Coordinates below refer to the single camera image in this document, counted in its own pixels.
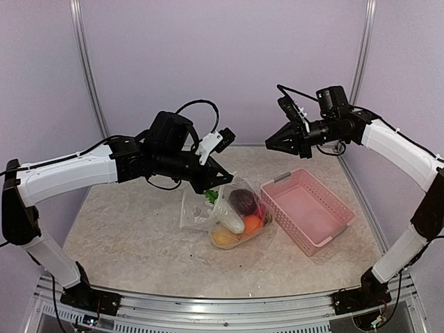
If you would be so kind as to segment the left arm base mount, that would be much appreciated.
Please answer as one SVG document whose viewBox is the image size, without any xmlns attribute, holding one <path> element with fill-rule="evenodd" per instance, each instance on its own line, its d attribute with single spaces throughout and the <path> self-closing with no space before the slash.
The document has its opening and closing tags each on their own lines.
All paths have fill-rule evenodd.
<svg viewBox="0 0 444 333">
<path fill-rule="evenodd" d="M 85 272 L 80 272 L 80 282 L 73 287 L 64 288 L 60 302 L 77 309 L 116 316 L 121 295 L 91 287 Z"/>
</svg>

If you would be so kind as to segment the clear dotted zip bag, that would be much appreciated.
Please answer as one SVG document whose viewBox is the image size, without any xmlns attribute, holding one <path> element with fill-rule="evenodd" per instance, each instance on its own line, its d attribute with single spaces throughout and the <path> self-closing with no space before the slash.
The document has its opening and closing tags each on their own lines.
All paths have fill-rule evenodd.
<svg viewBox="0 0 444 333">
<path fill-rule="evenodd" d="M 239 176 L 203 194 L 187 187 L 182 195 L 180 227 L 207 232 L 220 249 L 235 248 L 255 238 L 273 218 L 271 206 Z"/>
</svg>

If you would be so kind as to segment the dark purple fruit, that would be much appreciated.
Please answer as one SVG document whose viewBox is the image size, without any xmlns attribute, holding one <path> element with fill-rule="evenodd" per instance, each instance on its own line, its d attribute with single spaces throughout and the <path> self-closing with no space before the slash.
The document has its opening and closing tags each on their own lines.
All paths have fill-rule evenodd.
<svg viewBox="0 0 444 333">
<path fill-rule="evenodd" d="M 230 192 L 228 202 L 236 213 L 248 216 L 256 212 L 258 196 L 247 189 L 235 189 Z"/>
</svg>

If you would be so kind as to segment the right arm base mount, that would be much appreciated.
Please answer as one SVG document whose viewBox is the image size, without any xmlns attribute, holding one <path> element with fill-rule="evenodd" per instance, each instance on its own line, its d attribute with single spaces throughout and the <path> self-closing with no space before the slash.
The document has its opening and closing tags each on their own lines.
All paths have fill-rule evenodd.
<svg viewBox="0 0 444 333">
<path fill-rule="evenodd" d="M 392 301 L 388 283 L 381 283 L 372 273 L 372 267 L 361 276 L 360 282 L 357 288 L 339 289 L 331 295 L 336 315 L 387 305 Z"/>
</svg>

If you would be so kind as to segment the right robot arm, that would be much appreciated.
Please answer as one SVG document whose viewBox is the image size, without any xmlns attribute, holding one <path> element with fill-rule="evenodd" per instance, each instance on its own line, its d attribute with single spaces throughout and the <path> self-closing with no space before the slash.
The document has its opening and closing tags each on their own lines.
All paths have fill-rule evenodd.
<svg viewBox="0 0 444 333">
<path fill-rule="evenodd" d="M 278 105 L 289 120 L 265 141 L 272 151 L 312 157 L 312 149 L 323 144 L 354 142 L 374 151 L 407 174 L 425 193 L 409 227 L 384 256 L 363 275 L 365 285 L 355 292 L 355 302 L 369 308 L 382 296 L 381 285 L 412 265 L 439 238 L 443 230 L 443 158 L 415 143 L 378 114 L 349 103 L 341 86 L 316 92 L 313 101 L 321 119 L 309 121 L 291 98 L 292 88 L 278 85 Z"/>
</svg>

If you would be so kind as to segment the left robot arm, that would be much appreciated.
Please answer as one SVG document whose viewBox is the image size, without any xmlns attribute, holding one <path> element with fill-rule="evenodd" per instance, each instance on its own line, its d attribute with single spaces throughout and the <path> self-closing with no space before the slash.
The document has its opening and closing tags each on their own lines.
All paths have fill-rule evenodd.
<svg viewBox="0 0 444 333">
<path fill-rule="evenodd" d="M 234 176 L 211 154 L 221 153 L 235 139 L 229 128 L 212 129 L 199 138 L 191 120 L 179 111 L 161 111 L 149 129 L 131 137 L 112 135 L 92 147 L 37 163 L 7 163 L 1 194 L 1 229 L 10 244 L 22 247 L 43 266 L 72 300 L 84 309 L 97 294 L 80 264 L 39 227 L 36 205 L 77 189 L 164 176 L 177 185 L 188 182 L 197 194 L 228 184 Z"/>
</svg>

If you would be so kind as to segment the orange fruit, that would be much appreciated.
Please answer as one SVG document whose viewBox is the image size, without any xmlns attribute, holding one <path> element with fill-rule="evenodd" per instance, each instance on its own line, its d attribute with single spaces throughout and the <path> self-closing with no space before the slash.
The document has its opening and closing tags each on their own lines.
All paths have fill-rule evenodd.
<svg viewBox="0 0 444 333">
<path fill-rule="evenodd" d="M 248 215 L 244 217 L 244 234 L 249 235 L 256 230 L 263 228 L 262 219 L 256 215 Z"/>
</svg>

